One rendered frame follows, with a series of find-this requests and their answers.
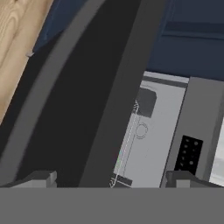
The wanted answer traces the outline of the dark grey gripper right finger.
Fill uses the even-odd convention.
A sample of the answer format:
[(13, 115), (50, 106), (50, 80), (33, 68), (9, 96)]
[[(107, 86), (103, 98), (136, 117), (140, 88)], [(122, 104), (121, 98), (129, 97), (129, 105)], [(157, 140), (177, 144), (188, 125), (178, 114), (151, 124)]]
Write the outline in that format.
[(168, 171), (165, 176), (165, 186), (170, 188), (221, 188), (221, 185), (196, 178), (189, 171)]

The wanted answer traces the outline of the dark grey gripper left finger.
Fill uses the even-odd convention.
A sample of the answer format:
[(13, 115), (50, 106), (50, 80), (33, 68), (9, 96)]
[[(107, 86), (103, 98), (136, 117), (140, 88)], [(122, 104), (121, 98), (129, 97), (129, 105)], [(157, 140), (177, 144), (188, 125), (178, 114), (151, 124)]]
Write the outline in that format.
[(34, 171), (26, 178), (0, 185), (0, 188), (52, 188), (57, 186), (56, 171)]

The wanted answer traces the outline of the grey dishwasher door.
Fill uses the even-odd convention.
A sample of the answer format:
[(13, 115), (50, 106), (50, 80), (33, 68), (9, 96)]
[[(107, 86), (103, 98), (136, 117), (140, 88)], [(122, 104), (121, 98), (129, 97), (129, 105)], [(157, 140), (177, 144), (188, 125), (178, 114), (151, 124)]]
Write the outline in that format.
[(221, 185), (224, 81), (146, 72), (109, 186), (165, 187), (168, 171)]

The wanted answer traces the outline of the dark grey curved column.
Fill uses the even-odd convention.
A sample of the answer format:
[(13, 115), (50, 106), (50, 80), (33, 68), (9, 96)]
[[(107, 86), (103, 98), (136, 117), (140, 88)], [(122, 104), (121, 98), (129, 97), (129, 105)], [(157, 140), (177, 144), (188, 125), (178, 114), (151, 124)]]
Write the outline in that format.
[(87, 0), (34, 54), (0, 126), (0, 186), (56, 171), (107, 187), (166, 0)]

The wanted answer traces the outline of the navy blue cupboard front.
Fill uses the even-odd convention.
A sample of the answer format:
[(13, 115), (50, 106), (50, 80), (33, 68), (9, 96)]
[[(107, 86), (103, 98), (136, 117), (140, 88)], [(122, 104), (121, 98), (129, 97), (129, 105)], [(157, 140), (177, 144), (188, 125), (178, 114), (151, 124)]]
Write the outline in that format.
[(54, 46), (86, 1), (53, 0), (32, 52), (36, 54), (48, 46)]
[(166, 0), (147, 69), (224, 81), (224, 0)]

